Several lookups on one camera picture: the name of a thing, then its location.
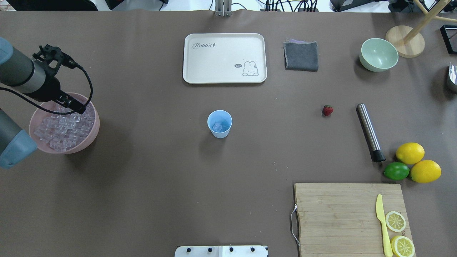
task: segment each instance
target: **wooden cutting board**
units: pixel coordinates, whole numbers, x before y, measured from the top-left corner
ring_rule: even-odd
[[[384,214],[400,212],[403,232],[414,243],[399,184],[296,183],[300,257],[383,257],[376,197],[383,195]]]

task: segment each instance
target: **metal muddler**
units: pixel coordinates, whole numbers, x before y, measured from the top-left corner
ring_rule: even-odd
[[[379,142],[377,141],[365,104],[359,103],[356,110],[359,115],[360,124],[362,125],[363,133],[365,134],[365,139],[367,140],[373,162],[385,161],[386,158],[384,157],[381,147],[379,146]]]

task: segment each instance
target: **strawberry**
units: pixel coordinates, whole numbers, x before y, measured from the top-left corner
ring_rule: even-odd
[[[324,108],[322,109],[322,113],[325,116],[329,116],[333,112],[333,107],[331,105],[325,105]]]

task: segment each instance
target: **mint green bowl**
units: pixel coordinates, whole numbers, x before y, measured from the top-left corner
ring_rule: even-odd
[[[399,54],[389,41],[370,38],[362,44],[359,58],[367,70],[380,72],[394,67],[399,60]]]

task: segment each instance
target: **yellow lemon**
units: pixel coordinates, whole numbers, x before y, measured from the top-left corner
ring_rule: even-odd
[[[406,228],[406,220],[401,213],[391,211],[386,214],[386,225],[394,232],[402,232]]]
[[[412,257],[415,253],[413,242],[405,236],[394,236],[391,246],[393,253],[398,257]]]
[[[395,155],[402,163],[411,165],[422,160],[425,151],[420,144],[409,142],[398,147]]]
[[[441,176],[440,166],[431,160],[416,163],[409,172],[409,177],[418,183],[429,183]]]

